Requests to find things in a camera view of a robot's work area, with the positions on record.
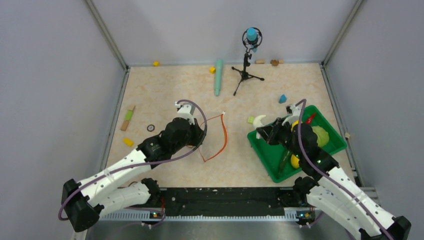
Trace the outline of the clear zip bag orange zipper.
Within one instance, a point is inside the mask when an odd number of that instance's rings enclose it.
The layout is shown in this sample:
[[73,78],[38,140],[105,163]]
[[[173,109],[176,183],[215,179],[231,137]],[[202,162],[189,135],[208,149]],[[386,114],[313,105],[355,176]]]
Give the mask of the clear zip bag orange zipper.
[[228,131],[225,124],[225,111],[206,119],[200,126],[207,125],[207,134],[198,148],[199,155],[204,163],[218,157],[228,145]]

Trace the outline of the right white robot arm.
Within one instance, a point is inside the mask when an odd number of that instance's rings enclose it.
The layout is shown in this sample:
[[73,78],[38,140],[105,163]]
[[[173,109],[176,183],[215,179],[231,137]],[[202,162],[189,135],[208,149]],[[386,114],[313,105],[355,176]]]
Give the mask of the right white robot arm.
[[356,240],[406,240],[412,224],[394,216],[374,202],[351,180],[339,163],[318,146],[318,137],[308,124],[277,118],[264,125],[263,116],[253,120],[257,135],[269,145],[281,145],[299,159],[306,177],[293,186],[299,206],[318,208],[344,227]]

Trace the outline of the blue microphone on tripod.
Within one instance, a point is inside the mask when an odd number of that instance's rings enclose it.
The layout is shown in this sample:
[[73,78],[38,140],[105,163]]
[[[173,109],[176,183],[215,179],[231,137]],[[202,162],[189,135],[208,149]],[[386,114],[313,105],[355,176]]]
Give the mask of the blue microphone on tripod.
[[257,27],[249,27],[242,34],[242,44],[245,47],[245,53],[243,56],[243,68],[242,70],[231,67],[233,71],[237,71],[240,74],[240,80],[237,84],[235,91],[233,92],[233,96],[236,96],[237,91],[241,85],[241,83],[245,82],[249,79],[258,79],[260,81],[264,81],[263,77],[255,76],[248,73],[247,68],[251,65],[250,60],[252,59],[252,53],[257,51],[257,48],[262,44],[263,35],[262,32]]

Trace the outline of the teal plastic tube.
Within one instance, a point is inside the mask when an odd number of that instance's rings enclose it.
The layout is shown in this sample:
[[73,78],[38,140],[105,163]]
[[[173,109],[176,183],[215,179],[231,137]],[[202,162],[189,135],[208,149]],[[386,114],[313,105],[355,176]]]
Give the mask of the teal plastic tube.
[[224,67],[223,60],[218,59],[215,62],[215,74],[214,74],[214,95],[216,97],[218,97],[221,92],[223,67]]

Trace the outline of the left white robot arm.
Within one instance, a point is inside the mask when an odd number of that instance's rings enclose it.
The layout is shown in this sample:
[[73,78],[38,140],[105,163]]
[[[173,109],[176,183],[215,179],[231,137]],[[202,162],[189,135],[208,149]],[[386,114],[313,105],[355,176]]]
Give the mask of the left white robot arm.
[[200,147],[208,127],[176,117],[165,130],[146,138],[127,156],[103,171],[80,181],[64,183],[58,218],[69,221],[75,232],[91,228],[103,215],[133,205],[156,206],[162,196],[157,181],[144,178],[132,187],[121,185],[160,164],[175,161],[173,155],[186,146]]

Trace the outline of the red chili pepper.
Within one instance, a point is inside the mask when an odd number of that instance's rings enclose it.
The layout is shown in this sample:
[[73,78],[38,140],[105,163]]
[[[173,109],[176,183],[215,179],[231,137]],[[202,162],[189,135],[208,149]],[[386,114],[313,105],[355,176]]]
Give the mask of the red chili pepper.
[[308,124],[308,125],[310,125],[311,123],[312,123],[312,121],[314,120],[314,118],[315,118],[315,116],[316,116],[316,112],[315,113],[313,113],[311,116],[309,116],[308,118],[307,118],[307,120],[305,121],[305,123],[306,124]]

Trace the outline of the yellow lemon upper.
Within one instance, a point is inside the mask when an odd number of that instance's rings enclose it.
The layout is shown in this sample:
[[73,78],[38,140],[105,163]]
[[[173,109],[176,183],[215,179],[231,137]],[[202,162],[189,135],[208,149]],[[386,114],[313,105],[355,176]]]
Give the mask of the yellow lemon upper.
[[296,120],[292,125],[291,125],[291,131],[293,131],[294,130],[294,128],[297,126],[299,124],[299,121],[298,120]]

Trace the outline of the green plastic tray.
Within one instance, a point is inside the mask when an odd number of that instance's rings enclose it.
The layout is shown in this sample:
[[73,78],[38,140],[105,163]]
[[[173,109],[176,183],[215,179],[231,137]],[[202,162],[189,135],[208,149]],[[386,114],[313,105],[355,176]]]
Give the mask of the green plastic tray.
[[[320,110],[314,105],[309,105],[305,108],[302,120],[305,122],[311,116],[314,116],[311,120],[311,126],[319,126],[329,135],[329,142],[322,147],[324,151],[330,155],[334,155],[347,148],[345,139],[337,133]],[[283,170],[280,170],[281,159],[287,154],[287,150],[283,146],[269,145],[262,138],[257,139],[255,131],[248,133],[247,139],[274,183],[283,182],[302,171],[301,168],[293,167],[291,163],[288,163]]]

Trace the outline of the green cabbage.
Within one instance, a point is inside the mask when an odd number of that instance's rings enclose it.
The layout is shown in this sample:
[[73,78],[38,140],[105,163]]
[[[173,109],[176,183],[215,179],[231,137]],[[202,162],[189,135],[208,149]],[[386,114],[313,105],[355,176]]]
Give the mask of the green cabbage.
[[329,133],[321,126],[312,126],[312,131],[317,136],[317,146],[322,148],[330,141]]

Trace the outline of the wooden stick green block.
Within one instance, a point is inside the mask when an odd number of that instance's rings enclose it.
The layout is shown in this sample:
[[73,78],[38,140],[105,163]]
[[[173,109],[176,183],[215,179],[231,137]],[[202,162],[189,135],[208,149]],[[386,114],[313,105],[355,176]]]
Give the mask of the wooden stick green block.
[[121,131],[125,132],[127,130],[128,126],[130,124],[130,121],[132,119],[132,116],[134,114],[135,109],[136,109],[135,104],[129,105],[127,107],[126,112],[125,112],[125,116],[124,116],[124,120],[123,120],[122,125],[120,127]]

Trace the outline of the light green lego brick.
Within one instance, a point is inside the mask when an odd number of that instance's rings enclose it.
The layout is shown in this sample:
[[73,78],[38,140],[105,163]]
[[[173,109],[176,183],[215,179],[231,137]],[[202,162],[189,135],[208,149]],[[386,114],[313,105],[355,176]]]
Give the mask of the light green lego brick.
[[248,123],[248,124],[250,124],[250,125],[252,125],[252,124],[253,124],[253,122],[254,122],[254,119],[255,119],[255,117],[254,117],[254,116],[249,116],[249,117],[247,118],[247,123]]

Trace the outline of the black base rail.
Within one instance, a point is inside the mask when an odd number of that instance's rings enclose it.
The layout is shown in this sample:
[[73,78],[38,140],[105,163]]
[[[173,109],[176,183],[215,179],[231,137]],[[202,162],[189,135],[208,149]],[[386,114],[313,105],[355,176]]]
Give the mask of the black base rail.
[[316,208],[301,200],[291,187],[169,187],[145,206],[167,217],[285,217],[313,221]]

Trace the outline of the brown wooden pieces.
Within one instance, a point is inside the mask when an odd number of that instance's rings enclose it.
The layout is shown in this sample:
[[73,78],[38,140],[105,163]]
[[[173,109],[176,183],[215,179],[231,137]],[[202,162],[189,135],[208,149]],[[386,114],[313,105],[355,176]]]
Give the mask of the brown wooden pieces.
[[283,59],[272,59],[271,61],[270,61],[270,64],[272,65],[272,66],[274,66],[274,67],[276,67],[276,66],[278,66],[278,65],[282,65],[282,64],[284,64],[285,63],[285,61],[283,60]]

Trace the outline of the blue toy block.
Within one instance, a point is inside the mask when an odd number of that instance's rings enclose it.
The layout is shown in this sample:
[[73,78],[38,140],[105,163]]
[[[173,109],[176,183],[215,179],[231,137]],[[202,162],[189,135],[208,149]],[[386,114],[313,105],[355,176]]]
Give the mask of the blue toy block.
[[287,97],[286,97],[286,95],[285,95],[285,94],[282,94],[282,95],[280,96],[279,100],[278,100],[278,103],[279,103],[279,104],[283,104],[283,103],[285,103],[286,101],[287,101]]

